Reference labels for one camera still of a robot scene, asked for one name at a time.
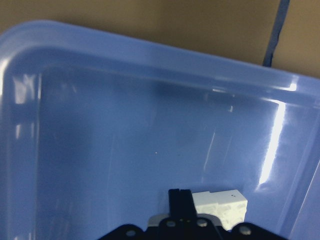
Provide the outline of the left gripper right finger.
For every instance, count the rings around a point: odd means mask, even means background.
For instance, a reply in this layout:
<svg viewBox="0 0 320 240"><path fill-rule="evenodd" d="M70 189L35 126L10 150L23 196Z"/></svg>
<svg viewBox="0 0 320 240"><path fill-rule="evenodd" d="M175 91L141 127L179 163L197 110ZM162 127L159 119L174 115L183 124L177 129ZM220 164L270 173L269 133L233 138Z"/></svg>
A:
<svg viewBox="0 0 320 240"><path fill-rule="evenodd" d="M208 220L198 217L194 205L192 193L188 189L180 190L182 203L180 204L179 220L182 224L182 236L184 240L205 240Z"/></svg>

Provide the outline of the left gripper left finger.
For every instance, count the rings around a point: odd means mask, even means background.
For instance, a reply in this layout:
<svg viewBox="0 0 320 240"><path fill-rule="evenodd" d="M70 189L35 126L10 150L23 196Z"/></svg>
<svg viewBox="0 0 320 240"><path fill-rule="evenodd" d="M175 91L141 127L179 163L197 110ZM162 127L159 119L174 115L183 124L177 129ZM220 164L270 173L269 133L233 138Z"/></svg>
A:
<svg viewBox="0 0 320 240"><path fill-rule="evenodd" d="M180 223L180 190L170 189L169 198L169 217L164 218L159 224L160 240L178 240L181 236Z"/></svg>

